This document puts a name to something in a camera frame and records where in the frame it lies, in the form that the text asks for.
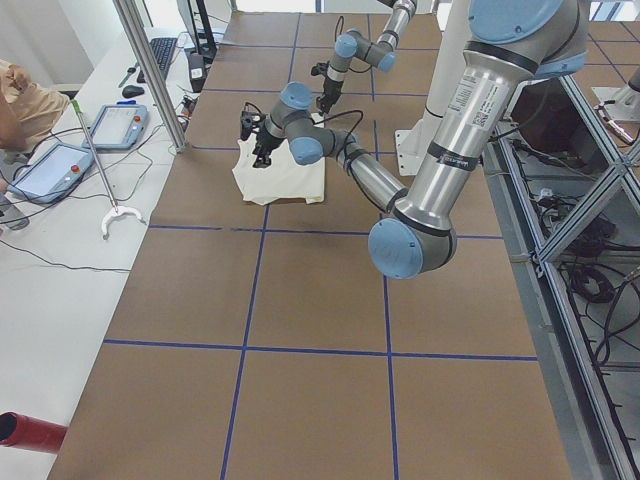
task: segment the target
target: brown tile floor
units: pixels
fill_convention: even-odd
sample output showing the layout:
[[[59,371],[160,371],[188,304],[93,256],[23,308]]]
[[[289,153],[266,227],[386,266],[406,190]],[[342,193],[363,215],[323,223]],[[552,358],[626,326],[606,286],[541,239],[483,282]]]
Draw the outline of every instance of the brown tile floor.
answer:
[[[345,25],[376,35],[383,17]],[[379,214],[331,160],[319,205],[258,207],[235,188],[244,102],[268,110],[280,83],[313,83],[336,19],[234,15],[227,37],[258,48],[228,47],[207,81],[51,480],[570,478],[481,170],[452,212],[453,261],[406,282],[371,265]],[[410,60],[336,106],[365,112],[363,145],[396,173],[435,25],[416,17]],[[634,28],[594,30],[587,80],[616,79],[600,42]]]

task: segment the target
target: white cloth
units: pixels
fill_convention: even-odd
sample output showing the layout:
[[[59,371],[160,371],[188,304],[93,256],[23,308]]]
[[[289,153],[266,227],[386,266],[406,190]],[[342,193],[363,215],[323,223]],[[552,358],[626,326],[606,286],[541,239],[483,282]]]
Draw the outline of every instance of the white cloth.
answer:
[[[255,135],[246,142],[238,140],[240,158],[233,176],[242,198],[247,202],[266,205],[279,198],[304,198],[307,203],[324,201],[324,158],[313,165],[298,165],[285,140],[271,154],[271,166],[253,168]]]

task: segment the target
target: robotic arm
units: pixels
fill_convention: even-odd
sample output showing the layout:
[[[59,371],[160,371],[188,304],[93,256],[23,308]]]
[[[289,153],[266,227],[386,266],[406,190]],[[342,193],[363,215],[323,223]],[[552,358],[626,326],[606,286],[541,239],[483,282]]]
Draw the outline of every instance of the robotic arm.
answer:
[[[311,75],[325,77],[324,93],[316,99],[316,106],[322,115],[329,113],[342,95],[342,85],[354,57],[383,72],[390,71],[395,65],[395,49],[416,13],[418,0],[378,1],[393,8],[393,13],[378,41],[373,43],[364,38],[358,30],[349,30],[336,40],[331,60],[328,63],[318,63],[311,69]]]
[[[456,249],[451,209],[516,87],[582,67],[588,14],[589,0],[472,1],[465,71],[408,191],[355,136],[315,126],[308,112],[311,93],[299,83],[287,85],[264,118],[256,151],[268,157],[287,138],[299,164],[336,157],[390,214],[369,235],[376,267],[391,278],[437,269]]]

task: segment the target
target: black keyboard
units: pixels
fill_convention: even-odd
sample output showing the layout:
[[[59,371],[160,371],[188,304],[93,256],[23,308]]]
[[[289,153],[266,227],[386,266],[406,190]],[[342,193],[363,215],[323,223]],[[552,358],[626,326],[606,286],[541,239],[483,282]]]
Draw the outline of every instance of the black keyboard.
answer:
[[[160,67],[162,78],[167,78],[167,75],[169,74],[171,58],[173,57],[173,51],[176,48],[176,43],[178,43],[178,39],[175,37],[152,38],[149,42],[153,55],[156,57],[158,67]],[[138,72],[136,82],[145,83],[142,68],[140,69],[140,72]]]

